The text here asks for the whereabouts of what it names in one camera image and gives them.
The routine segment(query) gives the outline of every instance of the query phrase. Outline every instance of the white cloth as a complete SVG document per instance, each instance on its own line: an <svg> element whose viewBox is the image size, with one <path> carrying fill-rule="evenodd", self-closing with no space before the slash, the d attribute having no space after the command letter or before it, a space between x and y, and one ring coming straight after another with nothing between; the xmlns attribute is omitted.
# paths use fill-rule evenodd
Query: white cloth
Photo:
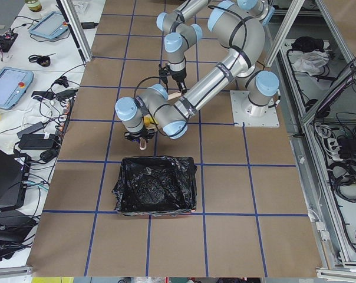
<svg viewBox="0 0 356 283"><path fill-rule="evenodd" d="M326 52L313 51L303 53L296 62L293 68L296 72L308 73L309 75L319 75L323 72L323 66L329 61L329 54Z"/></svg>

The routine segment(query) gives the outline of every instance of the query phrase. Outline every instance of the white robotic arm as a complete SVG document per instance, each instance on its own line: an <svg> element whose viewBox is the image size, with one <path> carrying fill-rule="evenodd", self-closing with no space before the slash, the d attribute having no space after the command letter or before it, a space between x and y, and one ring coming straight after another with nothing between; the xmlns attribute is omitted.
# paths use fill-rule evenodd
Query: white robotic arm
<svg viewBox="0 0 356 283"><path fill-rule="evenodd" d="M254 6L249 5L251 9L246 12L239 7L240 2L252 2ZM208 0L187 0L172 13L162 13L157 19L157 26L168 33L164 39L168 66L172 75L181 79L177 81L178 85L183 82L180 89L184 89L186 76L184 52L197 43L202 34L199 26L187 26L184 22L208 3ZM143 116L147 114L167 136L172 139L181 137L187 130L189 118L236 77L250 91L244 103L245 111L250 115L261 115L263 111L256 109L268 105L278 89L279 81L272 72L260 71L255 67L265 43L264 29L259 22L264 20L261 13L258 14L259 3L264 4L265 1L240 0L238 5L232 1L222 1L218 6L210 6L213 12L208 20L208 28L228 49L228 55L173 105L167 102L166 90L160 84L149 87L135 98L119 99L116 113L128 131L125 134L127 139L141 142L153 137L154 131L147 130L144 125Z"/></svg>

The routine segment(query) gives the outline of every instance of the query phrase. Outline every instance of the blue tablet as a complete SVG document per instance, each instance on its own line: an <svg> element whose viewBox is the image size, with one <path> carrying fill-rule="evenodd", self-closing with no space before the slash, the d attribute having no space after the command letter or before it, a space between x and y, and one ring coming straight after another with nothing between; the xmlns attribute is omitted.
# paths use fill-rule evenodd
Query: blue tablet
<svg viewBox="0 0 356 283"><path fill-rule="evenodd" d="M29 29L29 33L48 40L54 40L68 30L60 12L51 12Z"/></svg>
<svg viewBox="0 0 356 283"><path fill-rule="evenodd" d="M33 72L4 67L0 71L0 108L13 107L34 78Z"/></svg>

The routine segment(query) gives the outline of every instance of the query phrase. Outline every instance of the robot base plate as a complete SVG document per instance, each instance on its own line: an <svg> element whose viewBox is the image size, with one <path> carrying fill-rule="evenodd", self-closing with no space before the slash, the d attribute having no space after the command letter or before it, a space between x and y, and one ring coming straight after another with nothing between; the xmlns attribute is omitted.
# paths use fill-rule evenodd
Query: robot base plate
<svg viewBox="0 0 356 283"><path fill-rule="evenodd" d="M249 95L248 91L230 91L230 99L232 101L233 121L236 127L266 127L278 128L279 119L274 107L268 108L266 114L262 117L251 117L248 113L244 112L241 108L241 102Z"/></svg>

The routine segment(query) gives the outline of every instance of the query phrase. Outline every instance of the bottle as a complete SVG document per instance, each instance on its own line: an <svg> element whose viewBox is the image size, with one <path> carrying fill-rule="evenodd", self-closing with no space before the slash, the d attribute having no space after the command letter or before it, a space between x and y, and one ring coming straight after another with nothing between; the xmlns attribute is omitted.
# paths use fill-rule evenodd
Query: bottle
<svg viewBox="0 0 356 283"><path fill-rule="evenodd" d="M42 5L39 0L25 0L25 3L32 12L39 12L42 10Z"/></svg>

